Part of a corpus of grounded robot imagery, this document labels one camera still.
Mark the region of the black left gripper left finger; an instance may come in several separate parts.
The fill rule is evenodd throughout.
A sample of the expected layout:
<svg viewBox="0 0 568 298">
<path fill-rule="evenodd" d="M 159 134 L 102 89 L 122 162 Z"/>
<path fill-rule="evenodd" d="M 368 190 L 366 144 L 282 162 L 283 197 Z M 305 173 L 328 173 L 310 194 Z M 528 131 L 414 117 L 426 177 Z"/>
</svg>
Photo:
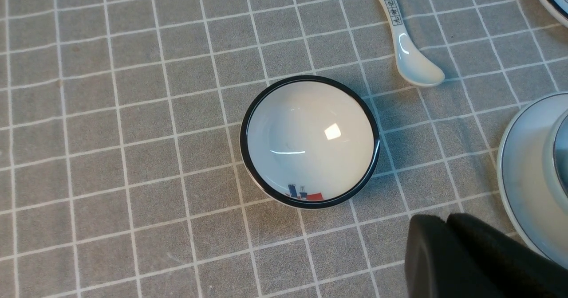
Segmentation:
<svg viewBox="0 0 568 298">
<path fill-rule="evenodd" d="M 489 282 L 449 225 L 414 215 L 406 239 L 404 275 L 410 298 L 481 298 Z"/>
</svg>

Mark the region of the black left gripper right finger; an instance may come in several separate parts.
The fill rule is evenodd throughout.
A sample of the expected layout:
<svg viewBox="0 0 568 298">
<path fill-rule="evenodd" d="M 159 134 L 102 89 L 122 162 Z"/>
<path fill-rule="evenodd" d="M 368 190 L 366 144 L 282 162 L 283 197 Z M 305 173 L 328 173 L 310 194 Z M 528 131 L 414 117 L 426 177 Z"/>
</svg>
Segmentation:
<svg viewBox="0 0 568 298">
<path fill-rule="evenodd" d="M 566 298 L 568 272 L 488 223 L 467 213 L 450 214 L 449 227 L 481 271 L 507 298 Z"/>
</svg>

